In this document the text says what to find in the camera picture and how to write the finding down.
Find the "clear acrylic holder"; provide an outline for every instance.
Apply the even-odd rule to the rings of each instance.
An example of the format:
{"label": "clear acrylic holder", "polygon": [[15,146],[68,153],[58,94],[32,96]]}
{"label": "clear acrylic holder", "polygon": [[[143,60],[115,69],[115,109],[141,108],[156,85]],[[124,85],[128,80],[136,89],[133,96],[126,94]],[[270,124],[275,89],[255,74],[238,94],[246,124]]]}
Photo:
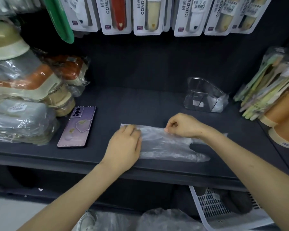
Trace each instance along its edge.
{"label": "clear acrylic holder", "polygon": [[228,95],[203,78],[189,77],[184,107],[203,112],[222,112]]}

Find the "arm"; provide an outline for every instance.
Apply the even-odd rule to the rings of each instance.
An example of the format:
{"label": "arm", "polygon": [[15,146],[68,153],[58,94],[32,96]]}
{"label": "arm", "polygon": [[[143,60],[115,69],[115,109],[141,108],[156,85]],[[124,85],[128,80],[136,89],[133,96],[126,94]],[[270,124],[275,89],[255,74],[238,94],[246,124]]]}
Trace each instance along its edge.
{"label": "arm", "polygon": [[109,141],[103,160],[18,231],[71,231],[95,200],[134,165],[140,148],[140,131],[133,125],[120,128]]}
{"label": "arm", "polygon": [[165,131],[202,139],[237,175],[273,221],[282,230],[289,230],[287,174],[192,116],[181,113],[173,116]]}

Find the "purple phone case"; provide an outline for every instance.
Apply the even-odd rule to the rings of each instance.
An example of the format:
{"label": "purple phone case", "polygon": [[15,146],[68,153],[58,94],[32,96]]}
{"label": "purple phone case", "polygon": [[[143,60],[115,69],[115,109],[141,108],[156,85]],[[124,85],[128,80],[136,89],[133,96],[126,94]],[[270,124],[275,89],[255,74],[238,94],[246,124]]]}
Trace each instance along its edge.
{"label": "purple phone case", "polygon": [[57,147],[84,147],[96,107],[75,107]]}

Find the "gray floor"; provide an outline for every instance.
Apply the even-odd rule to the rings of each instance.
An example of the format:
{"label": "gray floor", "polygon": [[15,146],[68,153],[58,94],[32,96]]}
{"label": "gray floor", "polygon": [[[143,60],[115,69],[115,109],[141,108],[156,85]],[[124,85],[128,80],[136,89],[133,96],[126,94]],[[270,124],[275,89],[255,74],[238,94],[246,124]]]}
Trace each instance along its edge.
{"label": "gray floor", "polygon": [[45,206],[41,203],[0,198],[0,230],[17,230]]}

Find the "beige comb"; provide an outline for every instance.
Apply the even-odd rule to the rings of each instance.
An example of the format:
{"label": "beige comb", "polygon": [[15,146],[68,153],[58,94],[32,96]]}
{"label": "beige comb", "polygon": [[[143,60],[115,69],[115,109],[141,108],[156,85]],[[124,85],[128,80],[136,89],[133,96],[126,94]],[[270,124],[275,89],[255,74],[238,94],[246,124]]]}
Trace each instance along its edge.
{"label": "beige comb", "polygon": [[232,19],[233,19],[233,16],[221,13],[220,18],[216,24],[216,31],[218,32],[227,31]]}
{"label": "beige comb", "polygon": [[[263,5],[266,2],[266,0],[255,0],[253,3],[257,4],[257,5]],[[251,26],[254,24],[256,18],[255,17],[251,17],[251,16],[246,16],[241,29],[242,30],[248,30],[251,28]]]}
{"label": "beige comb", "polygon": [[160,1],[148,1],[148,29],[150,31],[155,31],[158,27],[160,8]]}

